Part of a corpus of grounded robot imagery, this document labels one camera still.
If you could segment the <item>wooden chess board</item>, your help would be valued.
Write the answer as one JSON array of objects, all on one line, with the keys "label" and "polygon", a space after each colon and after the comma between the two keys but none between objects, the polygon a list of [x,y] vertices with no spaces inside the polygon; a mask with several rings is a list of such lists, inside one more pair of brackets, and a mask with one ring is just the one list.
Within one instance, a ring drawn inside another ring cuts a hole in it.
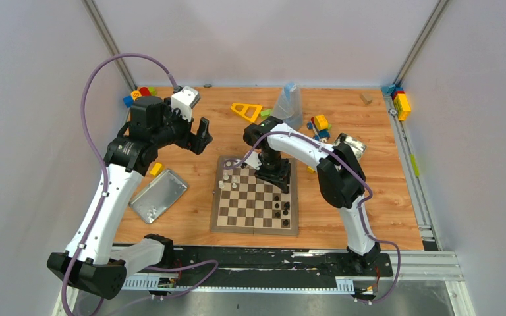
[{"label": "wooden chess board", "polygon": [[296,159],[291,159],[289,192],[254,176],[255,169],[224,169],[237,157],[220,156],[210,217],[212,232],[296,236],[299,202]]}]

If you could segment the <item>yellow tin with chess pieces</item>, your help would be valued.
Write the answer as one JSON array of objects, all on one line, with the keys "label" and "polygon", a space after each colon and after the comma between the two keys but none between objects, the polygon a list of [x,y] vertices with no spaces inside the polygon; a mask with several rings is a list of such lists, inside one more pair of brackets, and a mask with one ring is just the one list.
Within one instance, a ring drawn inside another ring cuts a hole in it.
[{"label": "yellow tin with chess pieces", "polygon": [[361,160],[364,152],[367,149],[367,145],[356,138],[346,134],[340,133],[338,137],[333,142],[333,146],[337,146],[339,144],[347,144],[352,149],[357,161]]}]

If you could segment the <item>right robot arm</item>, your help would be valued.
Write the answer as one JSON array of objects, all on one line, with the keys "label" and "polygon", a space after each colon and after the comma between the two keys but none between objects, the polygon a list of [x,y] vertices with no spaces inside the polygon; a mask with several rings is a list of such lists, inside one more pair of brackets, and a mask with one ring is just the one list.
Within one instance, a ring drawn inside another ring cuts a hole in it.
[{"label": "right robot arm", "polygon": [[370,191],[352,148],[340,143],[326,144],[297,132],[278,118],[269,117],[244,129],[244,141],[251,150],[241,161],[256,170],[257,179],[269,182],[282,192],[289,191],[291,165],[286,153],[315,170],[320,193],[339,211],[347,233],[351,269],[366,275],[376,266],[381,252],[373,236],[365,209],[364,194]]}]

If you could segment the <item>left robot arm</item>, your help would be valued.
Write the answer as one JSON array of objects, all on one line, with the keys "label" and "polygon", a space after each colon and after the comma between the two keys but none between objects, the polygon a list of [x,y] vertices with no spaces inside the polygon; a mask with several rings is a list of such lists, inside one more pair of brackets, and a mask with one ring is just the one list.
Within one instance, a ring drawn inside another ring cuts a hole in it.
[{"label": "left robot arm", "polygon": [[102,176],[79,231],[65,251],[53,252],[47,268],[67,285],[110,300],[127,277],[149,266],[160,272],[175,265],[173,241],[148,234],[141,242],[113,251],[113,239],[129,201],[144,179],[159,149],[175,144],[197,155],[213,138],[209,121],[201,118],[192,133],[192,110],[200,96],[184,88],[170,98],[139,97],[130,107],[130,120],[99,158]]}]

